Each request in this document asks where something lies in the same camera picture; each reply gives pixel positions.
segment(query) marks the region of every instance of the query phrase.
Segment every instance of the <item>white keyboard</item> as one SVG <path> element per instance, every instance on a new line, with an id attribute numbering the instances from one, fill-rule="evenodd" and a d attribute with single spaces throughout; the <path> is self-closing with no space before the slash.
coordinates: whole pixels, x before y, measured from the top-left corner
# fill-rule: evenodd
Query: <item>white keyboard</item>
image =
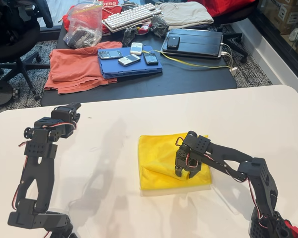
<path id="1" fill-rule="evenodd" d="M 153 18 L 154 15 L 162 14 L 151 3 L 134 7 L 133 9 L 122 11 L 108 16 L 103 20 L 104 25 L 111 31 L 117 32 L 128 27 L 138 25 Z"/>

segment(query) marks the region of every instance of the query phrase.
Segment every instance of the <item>office chair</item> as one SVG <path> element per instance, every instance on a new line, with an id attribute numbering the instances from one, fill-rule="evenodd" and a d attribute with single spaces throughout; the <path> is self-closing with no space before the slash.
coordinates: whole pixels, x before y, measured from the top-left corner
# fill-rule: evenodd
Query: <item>office chair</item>
<path id="1" fill-rule="evenodd" d="M 28 53 L 38 42 L 38 37 L 40 34 L 40 25 L 37 21 L 38 17 L 43 17 L 44 22 L 48 28 L 53 27 L 53 22 L 51 18 L 51 14 L 46 3 L 46 0 L 31 0 L 33 3 L 34 9 L 32 5 L 25 6 L 26 13 L 28 16 L 31 16 L 34 19 L 31 24 L 26 25 L 27 28 L 25 32 L 18 37 L 18 41 L 14 44 L 0 45 L 0 75 L 4 74 L 4 68 L 11 69 L 9 73 L 7 73 L 1 80 L 3 82 L 8 82 L 12 78 L 14 78 L 17 74 L 22 73 L 27 84 L 29 85 L 35 100 L 39 100 L 40 96 L 36 93 L 27 70 L 32 69 L 47 69 L 50 68 L 49 64 L 40 64 L 41 58 L 38 52 L 27 57 L 25 60 L 21 60 L 21 56 Z"/>
<path id="2" fill-rule="evenodd" d="M 241 21 L 246 19 L 257 7 L 259 0 L 256 0 L 249 5 L 242 7 L 239 10 L 235 10 L 233 12 L 228 12 L 220 16 L 213 17 L 215 25 L 222 24 L 230 24 L 237 21 Z M 223 34 L 223 43 L 227 44 L 233 51 L 236 51 L 243 55 L 243 58 L 240 60 L 242 63 L 247 62 L 248 53 L 241 49 L 239 46 L 235 45 L 230 39 L 236 38 L 237 42 L 242 41 L 242 33 L 234 33 L 234 34 Z"/>

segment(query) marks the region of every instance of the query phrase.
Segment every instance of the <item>black desk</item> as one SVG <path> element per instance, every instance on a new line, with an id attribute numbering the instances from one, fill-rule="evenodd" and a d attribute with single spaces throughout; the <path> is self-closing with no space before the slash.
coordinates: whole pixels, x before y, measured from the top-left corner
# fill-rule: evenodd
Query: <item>black desk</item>
<path id="1" fill-rule="evenodd" d="M 63 41 L 65 29 L 60 32 L 57 49 L 68 48 Z M 102 41 L 121 41 L 119 33 L 103 37 Z M 136 36 L 135 42 L 152 46 L 160 50 L 163 39 L 153 35 Z M 204 92 L 222 89 L 236 88 L 228 68 L 206 69 L 191 67 L 174 62 L 156 53 L 158 60 L 163 66 L 163 73 L 138 75 L 118 78 L 118 83 L 100 86 L 85 92 L 58 95 L 57 91 L 45 91 L 42 97 L 42 106 L 62 105 L 71 102 L 97 102 L 127 98 L 142 98 L 181 93 Z M 199 59 L 189 57 L 175 57 L 188 63 L 206 66 L 226 65 L 223 59 Z"/>

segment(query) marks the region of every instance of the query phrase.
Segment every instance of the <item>blue folder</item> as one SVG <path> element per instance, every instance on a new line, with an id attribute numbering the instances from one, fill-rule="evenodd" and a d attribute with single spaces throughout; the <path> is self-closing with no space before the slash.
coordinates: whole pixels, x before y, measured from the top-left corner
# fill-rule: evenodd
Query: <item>blue folder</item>
<path id="1" fill-rule="evenodd" d="M 103 49 L 99 51 L 121 51 L 123 56 L 130 55 L 130 47 L 126 48 L 112 48 L 112 49 Z M 152 51 L 151 46 L 143 46 L 144 51 L 151 51 L 151 53 L 154 53 Z M 139 56 L 141 60 L 137 63 L 131 64 L 129 66 L 122 66 L 118 63 L 118 59 L 100 59 L 99 58 L 99 65 L 101 72 L 103 74 L 103 77 L 105 79 L 109 78 L 117 78 L 117 77 L 126 77 L 131 75 L 139 75 L 139 74 L 148 74 L 148 73 L 159 73 L 162 72 L 162 65 L 160 62 L 158 65 L 147 65 L 144 57 L 144 53 L 142 53 L 141 56 Z"/>

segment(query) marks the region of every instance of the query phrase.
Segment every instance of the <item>red bag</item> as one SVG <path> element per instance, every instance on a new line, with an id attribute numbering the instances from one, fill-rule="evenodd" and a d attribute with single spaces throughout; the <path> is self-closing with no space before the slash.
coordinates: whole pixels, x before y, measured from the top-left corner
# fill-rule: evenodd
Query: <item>red bag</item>
<path id="1" fill-rule="evenodd" d="M 102 13 L 103 19 L 106 19 L 109 15 L 120 13 L 122 10 L 122 7 L 117 5 L 119 5 L 118 0 L 104 0 L 103 6 L 109 6 L 109 7 L 103 8 L 103 13 Z M 68 20 L 68 13 L 66 13 L 62 19 L 63 19 L 65 29 L 69 31 L 70 21 Z M 103 34 L 108 32 L 109 30 L 103 24 Z"/>
<path id="2" fill-rule="evenodd" d="M 197 1 L 208 10 L 208 13 L 213 16 L 220 16 L 255 2 L 256 0 L 188 0 Z"/>

